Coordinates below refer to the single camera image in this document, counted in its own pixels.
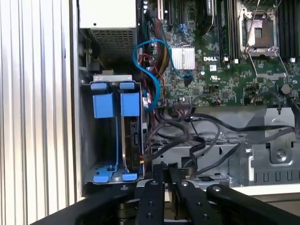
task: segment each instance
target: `screw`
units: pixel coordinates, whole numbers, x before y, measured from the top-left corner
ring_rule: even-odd
[[[283,152],[282,151],[278,151],[277,152],[277,157],[278,158],[283,158],[285,155],[283,154]]]
[[[121,187],[121,191],[127,191],[127,190],[128,190],[128,187],[126,187],[126,186]]]
[[[183,182],[181,182],[181,185],[186,187],[188,185],[188,183],[186,181],[183,181]]]
[[[221,188],[218,187],[218,186],[214,186],[212,189],[213,189],[214,191],[221,191]]]

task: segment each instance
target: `black cable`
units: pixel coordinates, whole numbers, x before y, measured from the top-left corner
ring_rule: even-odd
[[[271,92],[271,91],[262,92],[262,93],[260,93],[256,96],[254,96],[254,98],[251,99],[251,103],[254,102],[256,98],[261,97],[263,95],[272,95],[276,99],[277,105],[278,105],[277,110],[278,110],[278,114],[280,115],[280,112],[281,112],[281,109],[282,109],[281,101],[280,101],[279,96],[276,95],[274,92]]]
[[[172,121],[172,120],[166,120],[166,123],[172,125],[173,127],[176,127],[178,129],[182,130],[183,131],[183,135],[179,139],[177,139],[177,140],[175,140],[175,141],[173,141],[171,143],[166,144],[159,151],[157,151],[157,152],[155,152],[153,154],[144,155],[143,156],[144,162],[149,162],[149,161],[152,161],[152,160],[156,159],[157,157],[159,157],[160,155],[162,155],[166,151],[168,151],[170,148],[173,148],[173,147],[175,147],[175,146],[177,146],[177,145],[179,145],[179,144],[181,144],[183,142],[186,142],[189,139],[188,129],[184,125],[182,125],[180,123],[177,123],[175,121]],[[164,125],[165,125],[164,123],[163,124],[159,124],[159,125],[157,125],[153,129],[153,132],[151,134],[149,134],[148,137],[145,140],[146,145],[149,143],[151,137],[154,136]]]
[[[200,118],[210,119],[210,120],[215,121],[219,125],[227,128],[229,130],[235,131],[235,132],[266,131],[266,130],[276,130],[276,129],[282,129],[282,128],[294,128],[295,130],[297,129],[297,128],[289,126],[289,125],[266,125],[266,126],[250,126],[250,127],[238,128],[238,127],[233,127],[213,116],[210,116],[207,114],[202,114],[202,113],[192,113],[189,115],[182,116],[181,118],[184,120],[184,119],[187,119],[190,117],[200,117]]]
[[[267,143],[270,141],[273,141],[283,135],[286,135],[288,133],[292,133],[294,132],[294,129],[292,127],[288,128],[288,129],[284,129],[284,130],[279,130],[278,132],[276,132],[274,135],[270,136],[270,137],[265,137],[262,138],[260,140],[248,140],[247,143],[249,144],[263,144],[263,143]],[[202,168],[201,170],[197,171],[194,175],[195,176],[199,176],[202,173],[205,173],[213,168],[218,167],[219,165],[221,165],[223,162],[225,162],[226,159],[228,159],[243,143],[239,143],[236,146],[234,146],[231,150],[229,150],[229,152],[227,152],[224,156],[222,156],[217,162],[215,162],[214,164],[211,164],[207,167]]]
[[[295,103],[295,101],[293,99],[291,99],[291,103],[295,106],[297,111],[300,112],[300,107],[297,105],[297,103]]]
[[[219,126],[215,121],[209,120],[209,119],[201,119],[200,121],[209,121],[209,122],[213,123],[213,124],[217,127],[217,134],[216,134],[214,140],[212,140],[212,142],[210,143],[209,147],[206,148],[206,149],[204,149],[204,150],[201,151],[200,153],[198,153],[198,155],[195,156],[195,159],[198,159],[200,156],[203,156],[203,155],[205,155],[208,151],[210,151],[210,150],[212,149],[212,147],[214,147],[214,145],[216,144],[217,140],[219,139],[220,133],[221,133],[221,128],[220,128],[220,126]],[[187,162],[184,164],[183,168],[186,168],[191,162],[192,162],[191,160],[187,161]]]
[[[201,170],[197,171],[194,175],[195,176],[199,176],[202,173],[205,173],[213,168],[218,167],[219,165],[221,165],[223,162],[225,162],[226,159],[228,159],[233,153],[236,152],[236,150],[241,146],[242,143],[237,144],[236,146],[234,146],[231,150],[229,150],[229,152],[227,152],[223,157],[221,157],[217,162],[215,162],[214,164],[211,164],[207,167],[202,168]]]
[[[198,132],[197,132],[197,130],[196,130],[196,128],[195,128],[195,125],[194,125],[194,123],[193,123],[193,121],[192,121],[192,120],[190,121],[190,124],[192,125],[192,128],[193,128],[193,130],[194,130],[194,132],[195,132],[196,136],[198,136],[198,137],[199,137],[199,134],[198,134]]]
[[[191,113],[191,112],[192,112],[195,102],[198,101],[199,99],[203,98],[203,97],[210,97],[210,98],[212,98],[212,99],[214,99],[214,100],[216,100],[216,101],[220,101],[219,99],[217,99],[216,97],[214,97],[214,96],[212,96],[212,95],[209,95],[209,94],[201,94],[201,95],[199,95],[199,96],[197,96],[197,97],[195,97],[195,98],[193,99],[193,101],[191,102],[191,106],[190,106],[190,108],[189,108],[189,110],[188,110],[188,113]]]

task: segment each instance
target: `heatsink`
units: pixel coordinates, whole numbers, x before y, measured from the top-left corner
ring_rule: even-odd
[[[172,48],[172,60],[175,69],[178,70],[193,70],[195,69],[195,48],[180,47]]]

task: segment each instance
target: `pcie slot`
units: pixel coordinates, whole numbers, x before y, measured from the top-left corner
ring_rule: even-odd
[[[166,1],[168,6],[168,18],[167,21],[169,22],[170,26],[175,24],[179,25],[184,23],[184,1],[183,0],[167,0]]]
[[[172,0],[165,0],[165,9],[168,11],[168,13],[165,13],[165,19],[168,21],[169,26],[173,26]]]
[[[280,56],[287,60],[300,57],[300,0],[283,0],[278,8]]]
[[[183,24],[183,10],[184,10],[184,3],[183,0],[178,0],[178,19],[179,24]]]

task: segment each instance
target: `ram slot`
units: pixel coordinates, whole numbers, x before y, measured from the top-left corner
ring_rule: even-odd
[[[228,0],[228,24],[229,24],[229,32],[230,32],[230,58],[238,59],[239,58],[239,39],[238,39],[238,15],[237,15],[237,1],[236,0]]]
[[[278,8],[280,56],[300,57],[300,0],[283,0]]]

